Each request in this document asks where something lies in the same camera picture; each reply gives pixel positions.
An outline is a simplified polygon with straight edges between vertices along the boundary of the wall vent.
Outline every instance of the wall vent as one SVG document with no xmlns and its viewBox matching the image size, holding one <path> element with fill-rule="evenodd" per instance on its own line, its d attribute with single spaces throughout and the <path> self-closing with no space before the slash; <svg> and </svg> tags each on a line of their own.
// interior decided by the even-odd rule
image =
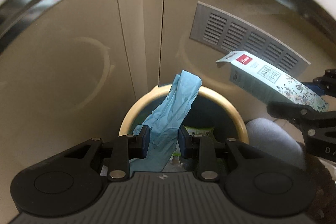
<svg viewBox="0 0 336 224">
<path fill-rule="evenodd" d="M 283 42 L 225 11 L 199 2 L 190 38 L 224 54 L 247 51 L 295 77 L 310 63 Z"/>
</svg>

